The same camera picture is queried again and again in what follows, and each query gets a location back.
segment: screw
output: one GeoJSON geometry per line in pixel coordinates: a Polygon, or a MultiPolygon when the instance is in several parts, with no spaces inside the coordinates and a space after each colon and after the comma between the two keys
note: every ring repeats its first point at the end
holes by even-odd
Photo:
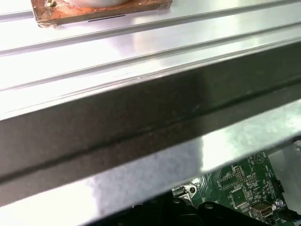
{"type": "Polygon", "coordinates": [[[279,208],[282,208],[282,207],[284,207],[285,204],[281,199],[277,199],[275,201],[275,205],[278,206],[279,208]]]}
{"type": "Polygon", "coordinates": [[[296,151],[301,152],[301,136],[298,136],[294,139],[293,146],[295,147],[296,151]]]}
{"type": "Polygon", "coordinates": [[[211,205],[211,204],[205,204],[205,208],[209,209],[209,210],[212,210],[213,209],[213,205],[211,205]]]}
{"type": "Polygon", "coordinates": [[[174,199],[174,203],[179,204],[181,201],[179,199],[174,199]]]}
{"type": "Polygon", "coordinates": [[[195,192],[196,192],[196,189],[195,189],[194,187],[191,187],[191,188],[189,189],[189,191],[190,191],[191,193],[195,193],[195,192]]]}
{"type": "Polygon", "coordinates": [[[47,0],[46,5],[48,7],[55,7],[56,6],[56,1],[54,1],[54,0],[47,0]]]}

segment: mounting hole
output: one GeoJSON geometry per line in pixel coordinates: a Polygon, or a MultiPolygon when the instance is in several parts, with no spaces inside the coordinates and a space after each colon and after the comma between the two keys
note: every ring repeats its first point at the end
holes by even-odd
{"type": "Polygon", "coordinates": [[[209,209],[209,210],[212,210],[213,209],[213,205],[211,205],[211,204],[205,204],[205,208],[209,209]]]}
{"type": "Polygon", "coordinates": [[[191,188],[189,189],[189,191],[190,191],[191,193],[195,193],[195,192],[196,192],[196,189],[195,189],[194,187],[191,187],[191,188]]]}
{"type": "Polygon", "coordinates": [[[179,199],[174,199],[175,204],[179,204],[181,201],[179,199]]]}

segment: metal groove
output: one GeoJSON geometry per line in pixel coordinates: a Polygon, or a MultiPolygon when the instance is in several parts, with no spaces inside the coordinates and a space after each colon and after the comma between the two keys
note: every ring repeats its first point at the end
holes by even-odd
{"type": "Polygon", "coordinates": [[[301,2],[301,0],[281,0],[281,1],[276,1],[276,2],[267,2],[267,3],[256,4],[256,5],[201,13],[201,14],[196,14],[196,15],[191,15],[191,16],[183,16],[183,17],[177,17],[177,18],[172,18],[172,19],[159,20],[159,21],[155,21],[155,22],[149,22],[149,23],[132,25],[132,26],[121,27],[121,28],[115,28],[115,29],[111,29],[111,30],[93,32],[93,33],[88,33],[88,34],[83,34],[83,35],[76,35],[73,37],[62,38],[62,39],[40,42],[40,43],[35,43],[32,45],[27,45],[27,46],[12,48],[12,49],[1,50],[0,57],[6,56],[6,55],[12,55],[12,54],[30,52],[30,51],[43,50],[43,49],[47,49],[47,48],[55,48],[55,47],[60,47],[60,46],[65,46],[65,45],[78,44],[78,43],[83,43],[83,42],[88,42],[88,41],[93,41],[93,40],[120,36],[120,35],[124,35],[124,34],[129,34],[129,33],[143,32],[143,31],[154,30],[154,29],[163,28],[163,27],[187,24],[187,23],[191,23],[191,22],[214,19],[214,18],[219,18],[219,17],[224,17],[224,16],[231,16],[231,15],[235,15],[235,14],[241,14],[241,13],[246,13],[246,12],[260,10],[260,9],[267,9],[270,7],[289,5],[289,4],[296,3],[296,2],[301,2]]]}
{"type": "Polygon", "coordinates": [[[296,22],[296,23],[271,27],[271,28],[267,28],[267,29],[262,29],[262,30],[258,30],[258,31],[254,31],[254,32],[238,34],[238,35],[230,36],[230,37],[226,37],[226,38],[215,39],[215,40],[205,41],[205,42],[202,42],[202,43],[191,44],[191,45],[188,45],[188,46],[172,48],[172,49],[168,49],[168,50],[164,50],[164,51],[160,51],[160,52],[154,52],[154,53],[146,54],[146,55],[143,55],[143,56],[135,56],[135,57],[127,58],[127,59],[124,59],[124,60],[114,61],[114,62],[110,62],[110,63],[106,63],[106,64],[96,65],[96,66],[89,67],[89,68],[83,68],[83,69],[68,72],[68,73],[59,74],[57,76],[53,76],[53,77],[50,77],[50,78],[45,78],[45,79],[38,80],[38,81],[32,81],[32,82],[24,83],[24,84],[21,84],[21,85],[6,87],[4,89],[0,89],[0,91],[8,91],[10,89],[27,88],[27,87],[31,87],[31,86],[36,86],[36,85],[48,83],[48,82],[58,81],[58,80],[61,80],[61,79],[67,79],[67,78],[71,78],[71,77],[75,77],[75,76],[80,76],[80,75],[84,75],[84,74],[87,74],[87,73],[94,73],[94,72],[101,71],[101,70],[113,69],[114,67],[129,65],[129,64],[137,63],[139,61],[144,61],[144,60],[148,60],[148,59],[152,59],[152,58],[156,58],[156,57],[164,57],[164,56],[173,55],[173,54],[180,54],[180,53],[183,53],[183,52],[196,50],[198,48],[211,48],[215,45],[224,45],[228,42],[241,41],[241,40],[244,40],[244,39],[248,39],[248,38],[250,38],[254,35],[269,34],[269,33],[276,32],[276,31],[295,28],[295,27],[298,27],[300,25],[301,25],[301,21],[296,22]]]}
{"type": "Polygon", "coordinates": [[[22,20],[32,18],[33,14],[31,11],[20,11],[13,13],[0,14],[0,23],[12,20],[22,20]]]}

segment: gray metal panel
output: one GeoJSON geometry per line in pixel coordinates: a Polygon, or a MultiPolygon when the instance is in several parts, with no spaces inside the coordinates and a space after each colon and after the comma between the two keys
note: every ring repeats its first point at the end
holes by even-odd
{"type": "Polygon", "coordinates": [[[16,20],[28,16],[28,4],[18,6],[17,13],[11,13],[12,3],[5,6],[0,15],[0,21],[7,20],[0,23],[0,70],[5,74],[0,119],[186,65],[296,41],[301,29],[297,0],[174,0],[170,11],[57,29],[41,29],[33,18],[16,20]]]}
{"type": "Polygon", "coordinates": [[[2,207],[0,224],[74,226],[103,218],[202,172],[288,139],[300,132],[300,121],[301,101],[298,100],[109,171],[2,207]]]}

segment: microchip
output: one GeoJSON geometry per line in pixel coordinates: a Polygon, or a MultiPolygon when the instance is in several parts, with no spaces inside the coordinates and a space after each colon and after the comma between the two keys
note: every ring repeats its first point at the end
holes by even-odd
{"type": "Polygon", "coordinates": [[[235,208],[239,208],[246,203],[246,196],[242,187],[230,192],[230,194],[235,208]]]}

